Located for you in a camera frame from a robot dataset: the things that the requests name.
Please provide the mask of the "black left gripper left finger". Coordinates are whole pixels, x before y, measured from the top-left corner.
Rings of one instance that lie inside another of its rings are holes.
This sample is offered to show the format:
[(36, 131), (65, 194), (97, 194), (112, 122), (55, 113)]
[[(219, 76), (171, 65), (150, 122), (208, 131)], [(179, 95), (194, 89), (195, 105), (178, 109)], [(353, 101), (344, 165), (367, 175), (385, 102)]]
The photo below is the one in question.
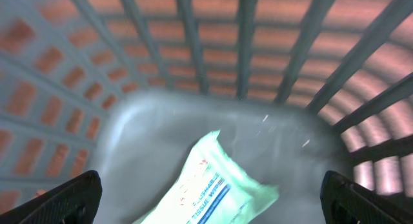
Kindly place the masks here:
[(95, 170), (81, 175), (1, 215), (1, 224), (93, 224), (102, 196)]

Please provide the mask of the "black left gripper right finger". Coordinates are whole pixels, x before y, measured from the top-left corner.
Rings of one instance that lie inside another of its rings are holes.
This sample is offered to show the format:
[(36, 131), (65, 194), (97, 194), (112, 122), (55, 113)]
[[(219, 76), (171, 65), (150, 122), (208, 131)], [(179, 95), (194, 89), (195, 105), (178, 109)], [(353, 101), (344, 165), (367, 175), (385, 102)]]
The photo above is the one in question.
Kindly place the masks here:
[(412, 211), (329, 170), (321, 184), (326, 224), (412, 224)]

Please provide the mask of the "mint green wipes pack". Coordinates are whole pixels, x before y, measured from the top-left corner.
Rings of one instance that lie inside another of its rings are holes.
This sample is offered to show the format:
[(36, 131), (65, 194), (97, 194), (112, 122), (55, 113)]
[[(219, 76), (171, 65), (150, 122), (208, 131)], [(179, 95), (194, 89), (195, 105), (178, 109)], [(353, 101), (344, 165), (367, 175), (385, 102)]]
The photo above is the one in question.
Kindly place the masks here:
[(191, 149), (176, 182), (140, 224), (245, 224), (279, 197), (276, 185), (252, 179), (217, 140), (203, 136)]

